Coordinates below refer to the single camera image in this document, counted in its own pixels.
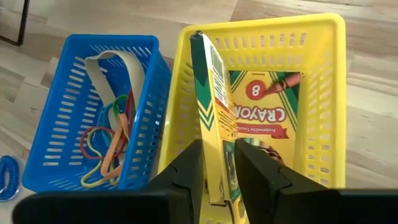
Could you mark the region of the green rubber band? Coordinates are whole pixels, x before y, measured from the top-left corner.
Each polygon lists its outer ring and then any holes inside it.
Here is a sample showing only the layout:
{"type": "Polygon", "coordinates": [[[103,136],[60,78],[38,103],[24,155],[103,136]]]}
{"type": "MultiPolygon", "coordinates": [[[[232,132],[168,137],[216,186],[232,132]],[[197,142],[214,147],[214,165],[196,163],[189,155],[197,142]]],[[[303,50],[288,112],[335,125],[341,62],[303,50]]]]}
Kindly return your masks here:
{"type": "Polygon", "coordinates": [[[124,113],[126,114],[127,111],[127,95],[119,95],[112,104],[112,112],[114,117],[117,119],[119,114],[124,113]]]}

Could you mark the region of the yellow plastic basket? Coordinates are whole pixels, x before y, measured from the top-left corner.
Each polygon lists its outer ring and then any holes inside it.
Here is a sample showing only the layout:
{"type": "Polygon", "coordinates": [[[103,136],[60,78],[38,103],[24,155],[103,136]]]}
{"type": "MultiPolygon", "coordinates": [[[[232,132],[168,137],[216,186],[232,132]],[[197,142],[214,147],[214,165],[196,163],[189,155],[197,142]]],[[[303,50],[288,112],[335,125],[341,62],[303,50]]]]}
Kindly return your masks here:
{"type": "Polygon", "coordinates": [[[199,136],[189,38],[203,31],[230,70],[303,73],[293,168],[330,188],[346,185],[346,27],[323,13],[185,27],[178,38],[159,170],[199,136]]]}

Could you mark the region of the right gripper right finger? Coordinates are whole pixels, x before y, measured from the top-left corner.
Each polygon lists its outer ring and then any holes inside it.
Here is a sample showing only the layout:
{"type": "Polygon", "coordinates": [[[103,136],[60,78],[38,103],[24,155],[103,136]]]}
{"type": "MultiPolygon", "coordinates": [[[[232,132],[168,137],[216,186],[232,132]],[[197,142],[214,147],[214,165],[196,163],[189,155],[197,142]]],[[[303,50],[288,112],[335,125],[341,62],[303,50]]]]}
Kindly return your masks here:
{"type": "Polygon", "coordinates": [[[234,157],[250,224],[398,224],[398,189],[328,189],[241,139],[234,157]]]}

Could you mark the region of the orange rubber band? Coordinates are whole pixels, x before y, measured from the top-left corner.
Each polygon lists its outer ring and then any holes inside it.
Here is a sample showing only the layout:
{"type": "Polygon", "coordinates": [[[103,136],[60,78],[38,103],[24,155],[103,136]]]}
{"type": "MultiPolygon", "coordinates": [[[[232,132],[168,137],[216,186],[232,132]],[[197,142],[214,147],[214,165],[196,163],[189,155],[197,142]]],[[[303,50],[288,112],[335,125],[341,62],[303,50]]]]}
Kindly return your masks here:
{"type": "Polygon", "coordinates": [[[113,139],[111,140],[111,144],[108,148],[108,151],[103,159],[103,163],[101,165],[101,175],[104,177],[105,180],[109,180],[112,178],[115,178],[119,176],[122,172],[123,169],[123,162],[120,163],[117,168],[115,168],[112,171],[109,171],[108,168],[111,164],[111,161],[113,159],[113,155],[116,151],[116,148],[118,146],[119,140],[124,136],[129,140],[129,126],[128,126],[128,120],[127,116],[124,113],[118,114],[118,128],[114,134],[113,139]]]}

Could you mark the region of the blue plastic basket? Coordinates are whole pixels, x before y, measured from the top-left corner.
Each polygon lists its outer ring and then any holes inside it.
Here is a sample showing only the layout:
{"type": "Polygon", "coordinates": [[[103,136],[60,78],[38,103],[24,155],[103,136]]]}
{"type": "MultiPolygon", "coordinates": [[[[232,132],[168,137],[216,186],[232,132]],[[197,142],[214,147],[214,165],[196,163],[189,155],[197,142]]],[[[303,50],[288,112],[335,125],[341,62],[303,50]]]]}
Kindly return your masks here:
{"type": "MultiPolygon", "coordinates": [[[[128,95],[132,89],[121,59],[115,56],[100,60],[99,66],[116,97],[128,95]]],[[[23,186],[33,192],[139,189],[145,186],[156,162],[171,76],[159,52],[159,41],[152,35],[69,36],[25,165],[23,186]],[[145,79],[129,140],[108,168],[112,171],[123,162],[119,184],[112,186],[107,181],[87,189],[80,184],[80,179],[98,161],[81,153],[81,135],[93,126],[104,126],[116,132],[119,125],[112,112],[113,103],[105,106],[101,102],[85,68],[87,57],[105,50],[134,53],[142,64],[145,79]]],[[[92,146],[105,157],[113,137],[98,130],[91,137],[92,146]]]]}

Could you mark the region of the large yellow rubber band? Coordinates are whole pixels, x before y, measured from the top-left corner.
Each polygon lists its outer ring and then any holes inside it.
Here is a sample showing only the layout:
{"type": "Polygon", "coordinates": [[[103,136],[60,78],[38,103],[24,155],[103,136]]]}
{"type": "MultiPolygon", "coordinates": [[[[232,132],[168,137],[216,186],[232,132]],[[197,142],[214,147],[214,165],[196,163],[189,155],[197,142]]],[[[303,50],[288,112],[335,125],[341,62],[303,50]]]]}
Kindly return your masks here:
{"type": "MultiPolygon", "coordinates": [[[[92,151],[92,152],[94,152],[94,153],[96,154],[96,156],[99,156],[100,154],[102,155],[102,153],[100,153],[98,150],[96,150],[96,149],[92,146],[91,137],[92,137],[92,135],[93,135],[96,131],[98,131],[98,130],[100,130],[100,129],[95,129],[95,130],[90,131],[90,132],[85,136],[85,138],[84,138],[84,142],[86,141],[89,150],[92,151]]],[[[105,180],[104,177],[102,177],[101,179],[98,179],[98,180],[96,180],[96,181],[94,181],[94,182],[87,182],[87,179],[88,179],[89,177],[91,177],[91,176],[92,176],[93,174],[95,174],[98,170],[100,170],[101,165],[102,165],[102,163],[103,163],[103,159],[94,159],[94,160],[97,160],[97,161],[98,161],[97,165],[96,165],[92,170],[90,170],[89,172],[87,172],[87,173],[80,179],[80,184],[81,184],[84,188],[87,188],[87,189],[92,189],[92,188],[98,187],[98,186],[100,186],[100,185],[102,185],[102,184],[105,184],[107,181],[109,181],[110,184],[111,184],[112,186],[117,186],[117,185],[119,184],[119,181],[120,181],[120,176],[117,176],[117,177],[112,178],[112,179],[109,179],[109,180],[105,180]]]]}

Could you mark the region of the wide white rubber band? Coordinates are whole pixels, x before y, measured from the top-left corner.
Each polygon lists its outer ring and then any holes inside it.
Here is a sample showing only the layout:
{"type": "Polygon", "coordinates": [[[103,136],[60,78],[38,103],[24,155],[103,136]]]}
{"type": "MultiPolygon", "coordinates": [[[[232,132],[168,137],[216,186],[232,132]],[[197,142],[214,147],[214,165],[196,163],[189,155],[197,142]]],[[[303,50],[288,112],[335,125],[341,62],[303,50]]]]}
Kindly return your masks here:
{"type": "Polygon", "coordinates": [[[98,55],[87,57],[85,59],[85,68],[88,77],[99,95],[101,102],[105,106],[113,103],[116,99],[116,95],[111,89],[109,81],[107,81],[105,75],[101,71],[99,61],[111,59],[115,56],[121,59],[122,68],[125,68],[125,71],[128,74],[134,100],[134,109],[137,110],[141,91],[143,89],[145,73],[141,62],[134,53],[118,50],[105,50],[98,55]]]}

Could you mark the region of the Crayola crayon box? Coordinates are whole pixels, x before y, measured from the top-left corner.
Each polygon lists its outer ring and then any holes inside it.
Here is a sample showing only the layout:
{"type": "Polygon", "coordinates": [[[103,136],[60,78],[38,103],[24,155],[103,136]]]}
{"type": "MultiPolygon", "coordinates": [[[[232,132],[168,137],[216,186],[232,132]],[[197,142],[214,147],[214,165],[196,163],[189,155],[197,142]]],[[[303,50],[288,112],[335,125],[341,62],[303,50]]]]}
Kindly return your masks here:
{"type": "Polygon", "coordinates": [[[230,71],[239,137],[293,167],[301,72],[230,71]]]}
{"type": "Polygon", "coordinates": [[[229,71],[204,32],[190,36],[190,47],[209,203],[228,207],[233,224],[249,224],[236,175],[238,127],[229,71]]]}

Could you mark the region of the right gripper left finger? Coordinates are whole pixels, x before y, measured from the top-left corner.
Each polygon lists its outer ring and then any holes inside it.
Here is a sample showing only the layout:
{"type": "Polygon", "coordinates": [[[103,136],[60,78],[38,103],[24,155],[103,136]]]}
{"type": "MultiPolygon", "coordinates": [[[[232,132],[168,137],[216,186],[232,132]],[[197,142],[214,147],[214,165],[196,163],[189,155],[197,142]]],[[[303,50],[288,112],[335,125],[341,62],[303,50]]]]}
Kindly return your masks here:
{"type": "Polygon", "coordinates": [[[42,192],[21,200],[13,224],[199,224],[203,143],[194,140],[140,190],[42,192]]]}

